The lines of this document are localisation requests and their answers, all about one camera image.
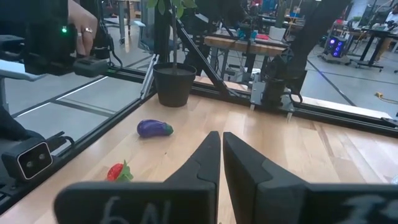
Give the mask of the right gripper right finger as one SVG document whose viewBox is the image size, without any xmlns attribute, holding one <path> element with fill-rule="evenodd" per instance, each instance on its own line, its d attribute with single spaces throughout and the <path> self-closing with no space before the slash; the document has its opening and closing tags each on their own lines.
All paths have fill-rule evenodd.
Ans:
<svg viewBox="0 0 398 224">
<path fill-rule="evenodd" d="M 398 224 L 398 185 L 309 183 L 231 132 L 223 157 L 237 224 Z"/>
</svg>

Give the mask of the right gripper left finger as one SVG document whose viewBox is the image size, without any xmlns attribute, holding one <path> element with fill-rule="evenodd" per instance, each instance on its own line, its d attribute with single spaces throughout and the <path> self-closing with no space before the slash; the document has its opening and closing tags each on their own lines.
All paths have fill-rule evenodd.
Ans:
<svg viewBox="0 0 398 224">
<path fill-rule="evenodd" d="M 58 224 L 215 224 L 221 139 L 210 132 L 163 182 L 79 182 L 55 198 Z"/>
</svg>

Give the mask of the purple toy eggplant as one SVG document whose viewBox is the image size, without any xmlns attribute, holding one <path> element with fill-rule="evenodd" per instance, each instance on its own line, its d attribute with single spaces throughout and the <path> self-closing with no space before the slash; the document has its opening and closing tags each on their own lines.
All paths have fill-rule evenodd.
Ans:
<svg viewBox="0 0 398 224">
<path fill-rule="evenodd" d="M 137 133 L 142 138 L 170 136 L 173 132 L 174 129 L 171 125 L 154 119 L 142 120 L 137 125 Z"/>
</svg>

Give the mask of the red toy strawberry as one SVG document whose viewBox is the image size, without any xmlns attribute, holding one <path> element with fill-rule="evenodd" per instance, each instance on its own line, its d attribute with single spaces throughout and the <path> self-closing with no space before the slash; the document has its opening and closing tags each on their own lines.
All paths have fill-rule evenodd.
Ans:
<svg viewBox="0 0 398 224">
<path fill-rule="evenodd" d="M 133 178 L 126 161 L 113 165 L 106 176 L 106 180 L 112 182 L 130 182 Z"/>
</svg>

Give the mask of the black plant pot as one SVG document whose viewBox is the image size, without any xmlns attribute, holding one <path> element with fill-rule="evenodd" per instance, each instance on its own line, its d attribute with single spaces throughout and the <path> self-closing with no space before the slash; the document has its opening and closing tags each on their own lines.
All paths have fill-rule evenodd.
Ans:
<svg viewBox="0 0 398 224">
<path fill-rule="evenodd" d="M 153 67 L 153 74 L 159 103 L 178 108 L 187 104 L 197 70 L 191 65 L 182 63 L 177 63 L 177 68 L 174 70 L 173 65 L 171 62 L 156 64 Z"/>
</svg>

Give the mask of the wooden work table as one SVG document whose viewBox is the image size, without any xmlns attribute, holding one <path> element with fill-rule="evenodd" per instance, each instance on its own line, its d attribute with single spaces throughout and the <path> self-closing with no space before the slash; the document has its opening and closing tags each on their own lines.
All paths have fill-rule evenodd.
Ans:
<svg viewBox="0 0 398 224">
<path fill-rule="evenodd" d="M 235 50 L 238 52 L 246 52 L 248 43 L 241 40 L 232 40 L 223 37 L 206 36 L 204 43 L 209 47 L 216 47 L 218 49 Z M 251 44 L 249 48 L 250 54 L 267 55 L 274 57 L 285 50 L 283 47 L 274 47 L 264 44 Z"/>
</svg>

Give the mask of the grey box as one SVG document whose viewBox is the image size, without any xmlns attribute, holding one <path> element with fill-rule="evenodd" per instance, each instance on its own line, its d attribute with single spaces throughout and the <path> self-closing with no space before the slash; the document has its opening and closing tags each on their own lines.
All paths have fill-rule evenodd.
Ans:
<svg viewBox="0 0 398 224">
<path fill-rule="evenodd" d="M 78 58 L 73 64 L 73 71 L 76 75 L 93 78 L 106 73 L 108 63 L 93 57 Z"/>
</svg>

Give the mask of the computer with purple lights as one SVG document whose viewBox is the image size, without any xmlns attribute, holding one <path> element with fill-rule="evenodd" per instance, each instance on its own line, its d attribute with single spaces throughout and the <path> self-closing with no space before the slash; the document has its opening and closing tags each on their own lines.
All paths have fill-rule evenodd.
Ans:
<svg viewBox="0 0 398 224">
<path fill-rule="evenodd" d="M 331 55 L 334 58 L 341 58 L 345 49 L 347 40 L 337 36 L 331 36 L 325 43 L 323 51 L 326 55 Z"/>
</svg>

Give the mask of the green leafy plant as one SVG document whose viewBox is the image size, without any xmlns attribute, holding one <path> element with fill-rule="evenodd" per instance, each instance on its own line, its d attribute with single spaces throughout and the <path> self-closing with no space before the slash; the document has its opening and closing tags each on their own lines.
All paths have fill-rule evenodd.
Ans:
<svg viewBox="0 0 398 224">
<path fill-rule="evenodd" d="M 195 0 L 169 0 L 172 14 L 172 37 L 173 37 L 173 63 L 172 63 L 172 74 L 177 74 L 177 19 L 183 16 L 183 12 L 186 8 L 196 8 Z M 158 8 L 161 15 L 166 12 L 166 0 L 148 0 L 148 8 Z"/>
</svg>

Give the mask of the black desk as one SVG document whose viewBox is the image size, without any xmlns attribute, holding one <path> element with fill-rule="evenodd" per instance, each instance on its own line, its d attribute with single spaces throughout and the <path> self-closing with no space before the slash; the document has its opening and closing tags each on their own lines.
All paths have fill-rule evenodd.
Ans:
<svg viewBox="0 0 398 224">
<path fill-rule="evenodd" d="M 359 60 L 351 59 L 351 62 L 356 64 L 356 66 L 355 66 L 356 68 L 360 68 L 360 67 L 377 68 L 379 70 L 379 72 L 382 72 L 384 67 L 374 64 L 376 55 L 378 54 L 385 38 L 393 38 L 394 40 L 398 40 L 398 35 L 391 34 L 389 31 L 374 30 L 374 29 L 366 29 L 366 32 L 367 32 L 367 34 L 370 35 L 369 41 L 366 44 L 364 51 L 363 51 L 362 55 L 360 56 L 360 59 Z M 371 58 L 368 61 L 365 61 L 365 57 L 370 49 L 370 46 L 376 37 L 380 38 L 380 40 L 377 43 L 376 48 L 375 48 Z"/>
</svg>

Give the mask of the person's hand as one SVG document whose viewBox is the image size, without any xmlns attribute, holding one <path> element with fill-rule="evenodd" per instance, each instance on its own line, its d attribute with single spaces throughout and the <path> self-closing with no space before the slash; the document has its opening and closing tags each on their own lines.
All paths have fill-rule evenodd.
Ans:
<svg viewBox="0 0 398 224">
<path fill-rule="evenodd" d="M 74 0 L 68 0 L 68 21 L 76 28 L 77 54 L 89 56 L 97 33 L 97 18 Z"/>
</svg>

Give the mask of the person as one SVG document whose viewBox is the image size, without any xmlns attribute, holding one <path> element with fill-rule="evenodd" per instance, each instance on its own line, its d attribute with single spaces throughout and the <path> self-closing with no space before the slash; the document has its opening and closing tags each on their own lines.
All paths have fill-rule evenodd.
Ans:
<svg viewBox="0 0 398 224">
<path fill-rule="evenodd" d="M 394 5 L 392 11 L 388 14 L 385 23 L 389 31 L 398 34 L 398 3 Z"/>
</svg>

